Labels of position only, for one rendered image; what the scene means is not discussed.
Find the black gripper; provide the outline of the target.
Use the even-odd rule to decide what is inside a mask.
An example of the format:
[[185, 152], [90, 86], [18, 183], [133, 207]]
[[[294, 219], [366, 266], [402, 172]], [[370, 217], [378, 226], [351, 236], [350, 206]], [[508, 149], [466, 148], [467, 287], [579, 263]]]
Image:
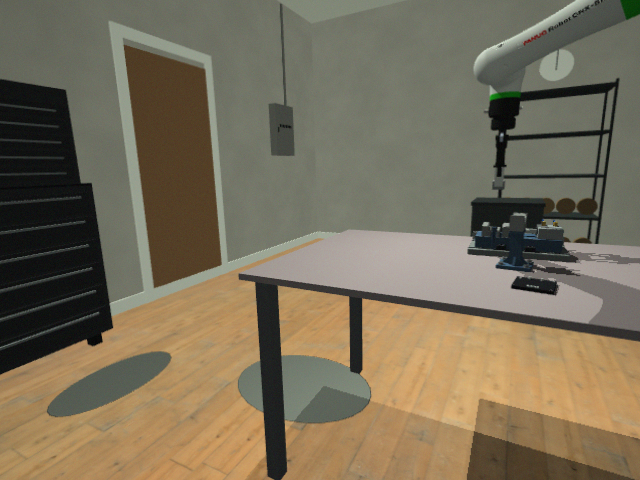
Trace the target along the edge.
[[[502, 165], [504, 165], [505, 148], [507, 147], [507, 140], [509, 136], [509, 135], [506, 135], [506, 129], [514, 129], [515, 122], [516, 122], [515, 117], [501, 117], [501, 118], [494, 118], [491, 120], [491, 130], [499, 129], [499, 133], [498, 135], [496, 135], [496, 148], [497, 148], [496, 163], [495, 163], [496, 166], [493, 165], [493, 167], [497, 167], [495, 168], [494, 187], [503, 187], [504, 167], [506, 167], [507, 165], [505, 166], [502, 166]], [[505, 146], [505, 140], [506, 140], [506, 146]], [[498, 161], [502, 161], [502, 162], [498, 162]]]

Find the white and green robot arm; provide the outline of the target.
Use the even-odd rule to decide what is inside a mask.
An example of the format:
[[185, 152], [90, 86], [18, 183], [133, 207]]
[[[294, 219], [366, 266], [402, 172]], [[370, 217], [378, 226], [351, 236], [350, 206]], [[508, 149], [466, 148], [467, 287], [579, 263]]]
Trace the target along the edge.
[[526, 66], [639, 14], [640, 0], [576, 0], [526, 31], [486, 49], [474, 64], [476, 79], [490, 85], [490, 106], [484, 113], [493, 119], [518, 116]]

